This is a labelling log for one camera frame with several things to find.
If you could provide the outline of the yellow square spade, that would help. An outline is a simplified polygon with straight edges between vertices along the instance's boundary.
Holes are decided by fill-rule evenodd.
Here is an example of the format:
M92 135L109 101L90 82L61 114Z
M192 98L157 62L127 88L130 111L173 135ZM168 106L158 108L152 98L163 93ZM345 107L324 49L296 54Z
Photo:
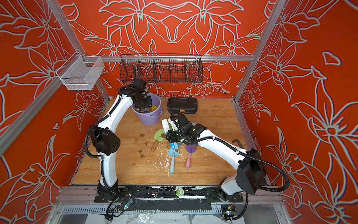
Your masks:
M156 105L153 105L152 107L150 108L146 108L145 111L146 112L154 112L155 110L157 110L158 106Z

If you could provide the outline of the pale green trowel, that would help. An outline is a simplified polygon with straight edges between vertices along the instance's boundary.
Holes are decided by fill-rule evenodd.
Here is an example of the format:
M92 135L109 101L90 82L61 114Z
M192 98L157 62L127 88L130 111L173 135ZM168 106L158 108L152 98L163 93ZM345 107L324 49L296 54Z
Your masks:
M151 148L151 152L155 152L158 144L165 139L165 136L166 136L166 133L165 133L164 129L160 129L155 133L155 135L154 135L155 142Z

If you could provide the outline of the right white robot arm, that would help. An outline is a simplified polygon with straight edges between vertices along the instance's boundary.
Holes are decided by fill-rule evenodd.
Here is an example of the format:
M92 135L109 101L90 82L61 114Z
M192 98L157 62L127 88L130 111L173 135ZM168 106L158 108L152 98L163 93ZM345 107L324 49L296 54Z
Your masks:
M256 149L239 148L216 136L202 124L193 124L184 114L175 114L171 109L167 111L170 113L170 118L166 122L171 125L171 129L166 131L166 139L170 143L180 142L187 146L196 145L208 149L236 170L235 175L223 180L218 192L225 196L232 196L238 192L254 195L259 189L268 192L283 192L289 188L290 180L286 172L263 160ZM283 186L270 188L261 185L267 175L266 166L279 172L283 178Z

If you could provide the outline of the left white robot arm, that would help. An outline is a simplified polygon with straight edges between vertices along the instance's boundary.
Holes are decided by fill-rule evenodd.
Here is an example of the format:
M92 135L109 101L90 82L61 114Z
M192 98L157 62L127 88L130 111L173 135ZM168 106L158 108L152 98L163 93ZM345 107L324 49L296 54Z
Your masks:
M139 109L152 106L152 98L148 96L150 87L146 81L134 78L131 84L118 89L115 102L106 115L92 125L84 139L84 150L90 158L100 160L101 177L98 194L107 197L121 196L116 175L116 153L121 141L115 135L118 124L133 105Z

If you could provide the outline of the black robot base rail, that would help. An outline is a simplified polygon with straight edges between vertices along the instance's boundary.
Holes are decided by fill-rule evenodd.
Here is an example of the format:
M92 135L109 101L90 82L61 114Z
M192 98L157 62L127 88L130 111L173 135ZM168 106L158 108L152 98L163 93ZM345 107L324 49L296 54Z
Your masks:
M184 189L184 196L176 196L177 187ZM98 194L97 187L94 202L109 203L114 200L120 203L133 199L130 211L210 211L213 205L219 205L214 211L220 213L223 205L230 206L244 201L242 193L228 196L215 185L119 185L118 189L123 193L121 196L107 197Z

